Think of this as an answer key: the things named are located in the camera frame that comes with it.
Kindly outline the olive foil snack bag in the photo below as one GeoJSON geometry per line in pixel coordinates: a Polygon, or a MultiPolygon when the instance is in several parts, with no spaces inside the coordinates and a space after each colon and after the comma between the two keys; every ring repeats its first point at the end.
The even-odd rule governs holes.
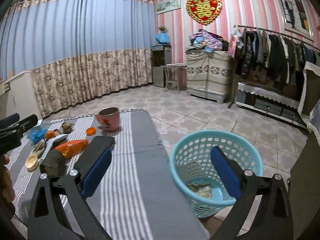
{"type": "Polygon", "coordinates": [[[200,197],[211,199],[212,198],[212,187],[210,183],[206,184],[187,184],[187,187],[193,191],[193,193],[200,197]]]}

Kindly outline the small orange bottle cap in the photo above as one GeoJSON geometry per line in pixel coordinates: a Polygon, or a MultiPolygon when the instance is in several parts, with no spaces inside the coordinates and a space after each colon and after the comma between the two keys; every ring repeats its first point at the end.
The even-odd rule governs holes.
{"type": "Polygon", "coordinates": [[[86,129],[86,135],[87,136],[92,136],[95,135],[96,133],[96,129],[94,127],[89,127],[86,129]]]}

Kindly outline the light blue plastic basket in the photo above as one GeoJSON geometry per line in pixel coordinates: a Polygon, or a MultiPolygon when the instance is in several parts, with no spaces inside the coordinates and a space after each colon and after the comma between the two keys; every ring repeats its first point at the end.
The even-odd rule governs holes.
{"type": "Polygon", "coordinates": [[[202,130],[181,139],[170,155],[170,171],[177,188],[185,196],[195,215],[210,217],[235,204],[210,160],[213,147],[219,146],[228,159],[236,161],[243,169],[262,176],[263,163],[259,152],[242,137],[225,131],[202,130]],[[212,187],[212,198],[193,193],[187,184],[206,184],[212,187]]]}

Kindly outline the red gold heart decoration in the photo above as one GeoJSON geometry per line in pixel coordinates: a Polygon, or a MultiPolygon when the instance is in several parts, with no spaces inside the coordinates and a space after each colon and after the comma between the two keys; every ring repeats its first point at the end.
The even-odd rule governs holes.
{"type": "Polygon", "coordinates": [[[187,0],[186,11],[196,22],[211,24],[222,10],[222,0],[187,0]]]}

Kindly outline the light blue wrapper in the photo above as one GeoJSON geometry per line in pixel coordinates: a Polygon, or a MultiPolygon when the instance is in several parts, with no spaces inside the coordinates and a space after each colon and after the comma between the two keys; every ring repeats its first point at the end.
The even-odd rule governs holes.
{"type": "Polygon", "coordinates": [[[67,140],[68,134],[60,134],[54,138],[49,139],[46,142],[46,146],[44,148],[44,152],[41,155],[41,160],[44,160],[49,153],[50,150],[54,149],[55,147],[59,146],[60,144],[64,143],[67,140]]]}

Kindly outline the grey water dispenser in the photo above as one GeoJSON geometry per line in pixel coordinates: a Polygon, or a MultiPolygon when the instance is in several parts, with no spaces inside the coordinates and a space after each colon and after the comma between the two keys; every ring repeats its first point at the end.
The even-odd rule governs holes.
{"type": "Polygon", "coordinates": [[[157,45],[152,52],[152,81],[156,87],[165,86],[163,66],[172,63],[171,45],[157,45]]]}

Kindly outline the blue floral curtain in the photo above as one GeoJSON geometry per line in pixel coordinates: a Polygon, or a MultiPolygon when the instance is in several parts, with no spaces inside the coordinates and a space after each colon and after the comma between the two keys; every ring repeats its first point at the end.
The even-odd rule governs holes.
{"type": "Polygon", "coordinates": [[[1,78],[31,75],[40,113],[152,83],[154,0],[22,0],[1,20],[1,78]]]}

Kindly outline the small orange round object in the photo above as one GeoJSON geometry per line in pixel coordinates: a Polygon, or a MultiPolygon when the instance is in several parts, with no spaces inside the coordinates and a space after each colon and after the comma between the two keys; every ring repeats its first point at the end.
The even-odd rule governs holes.
{"type": "Polygon", "coordinates": [[[55,131],[47,131],[44,136],[46,140],[52,139],[54,137],[56,137],[55,131]]]}

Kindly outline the metal clothes rack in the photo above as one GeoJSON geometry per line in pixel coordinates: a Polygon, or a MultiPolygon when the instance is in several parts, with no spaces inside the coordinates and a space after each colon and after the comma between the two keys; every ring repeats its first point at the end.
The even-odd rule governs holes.
{"type": "MultiPolygon", "coordinates": [[[[312,48],[313,50],[316,50],[319,52],[319,48],[313,44],[310,44],[309,42],[306,42],[304,39],[301,39],[301,38],[297,38],[297,37],[294,37],[292,35],[288,35],[286,33],[281,33],[281,32],[278,32],[278,31],[274,31],[274,30],[270,30],[270,29],[265,29],[265,28],[260,28],[260,27],[253,27],[253,26],[249,26],[249,25],[238,25],[238,24],[234,24],[233,25],[233,30],[232,30],[232,35],[235,35],[238,33],[238,30],[239,28],[242,28],[242,29],[250,29],[250,30],[258,30],[258,31],[264,31],[268,34],[274,34],[274,35],[278,35],[278,36],[282,36],[282,37],[287,37],[291,40],[295,40],[295,41],[298,41],[302,44],[304,44],[305,46],[309,46],[310,48],[312,48]]],[[[235,104],[235,101],[236,101],[236,96],[235,96],[235,91],[234,91],[234,87],[235,87],[235,80],[233,80],[233,83],[232,83],[232,93],[231,93],[231,99],[230,99],[230,102],[228,103],[228,108],[231,108],[233,104],[235,104]]]]}

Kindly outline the landscape wall picture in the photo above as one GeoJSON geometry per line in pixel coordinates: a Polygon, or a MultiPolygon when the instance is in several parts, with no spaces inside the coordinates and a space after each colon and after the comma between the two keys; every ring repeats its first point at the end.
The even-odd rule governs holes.
{"type": "Polygon", "coordinates": [[[173,11],[181,8],[181,0],[165,0],[156,4],[156,14],[173,11]]]}

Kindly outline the framed black white poster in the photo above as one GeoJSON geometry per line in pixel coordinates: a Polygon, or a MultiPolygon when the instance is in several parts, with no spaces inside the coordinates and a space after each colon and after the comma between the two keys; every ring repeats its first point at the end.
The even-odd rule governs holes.
{"type": "Polygon", "coordinates": [[[303,0],[278,0],[282,11],[285,30],[313,41],[309,16],[303,0]]]}

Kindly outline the dark cloth covered furniture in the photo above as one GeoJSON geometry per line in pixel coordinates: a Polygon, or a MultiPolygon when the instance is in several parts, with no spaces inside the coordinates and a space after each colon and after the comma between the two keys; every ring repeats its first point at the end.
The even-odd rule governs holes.
{"type": "Polygon", "coordinates": [[[306,61],[303,69],[303,89],[298,113],[305,124],[310,121],[310,113],[319,100],[319,66],[306,61]]]}

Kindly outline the beige crumpled paper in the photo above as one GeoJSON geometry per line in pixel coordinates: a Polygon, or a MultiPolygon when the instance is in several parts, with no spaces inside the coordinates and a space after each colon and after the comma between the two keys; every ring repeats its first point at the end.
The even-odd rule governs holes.
{"type": "Polygon", "coordinates": [[[33,148],[31,154],[36,155],[38,158],[41,156],[41,154],[44,152],[46,148],[46,141],[44,139],[41,139],[33,148]]]}

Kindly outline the dark wooden cabinet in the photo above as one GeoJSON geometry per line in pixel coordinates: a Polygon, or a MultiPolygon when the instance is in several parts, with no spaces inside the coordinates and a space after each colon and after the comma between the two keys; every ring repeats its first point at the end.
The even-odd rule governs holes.
{"type": "Polygon", "coordinates": [[[290,171],[294,239],[319,239],[319,143],[311,133],[290,171]]]}

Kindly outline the low lace covered bench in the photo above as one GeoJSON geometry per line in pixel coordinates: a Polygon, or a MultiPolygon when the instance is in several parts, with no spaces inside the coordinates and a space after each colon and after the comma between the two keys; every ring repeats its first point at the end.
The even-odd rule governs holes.
{"type": "Polygon", "coordinates": [[[298,113],[299,102],[263,86],[239,82],[235,103],[239,107],[306,129],[306,124],[298,113]]]}

